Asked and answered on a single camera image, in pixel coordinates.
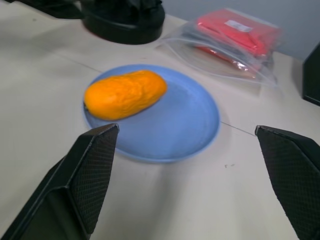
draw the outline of black device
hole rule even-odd
[[[155,41],[162,33],[165,20],[161,0],[17,1],[58,19],[81,19],[93,34],[121,44],[138,45]]]
[[[303,63],[302,97],[320,106],[320,44]]]
[[[258,126],[274,193],[300,240],[320,240],[320,147],[290,131]]]
[[[118,132],[109,124],[79,136],[1,240],[88,240],[108,189]]]

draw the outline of white table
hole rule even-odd
[[[184,21],[168,16],[164,33]],[[320,143],[320,108],[302,100],[301,63],[274,54],[280,90],[196,72],[156,42],[121,45],[0,2],[0,235],[47,171],[88,130],[83,92],[100,72],[126,64],[167,66],[197,80],[221,110],[221,131],[203,153],[176,164],[114,158],[92,240],[294,240],[264,164],[256,125],[290,130]]]

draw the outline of bag label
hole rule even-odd
[[[244,33],[248,33],[253,29],[252,27],[243,25],[243,24],[241,24],[241,23],[239,23],[237,21],[234,21],[234,20],[228,20],[224,24],[228,25],[229,27],[232,27],[234,29],[237,29],[240,32],[244,32]]]

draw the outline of plastic bag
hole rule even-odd
[[[271,23],[222,9],[184,24],[161,44],[208,74],[276,86],[272,53],[280,34]]]

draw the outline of blue plate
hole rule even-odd
[[[116,121],[120,128],[117,152],[137,160],[170,163],[207,147],[218,134],[220,115],[211,95],[190,77],[162,66],[135,64],[106,71],[92,83],[138,70],[161,75],[168,89],[151,107]],[[111,123],[95,118],[84,107],[83,112],[91,128]]]

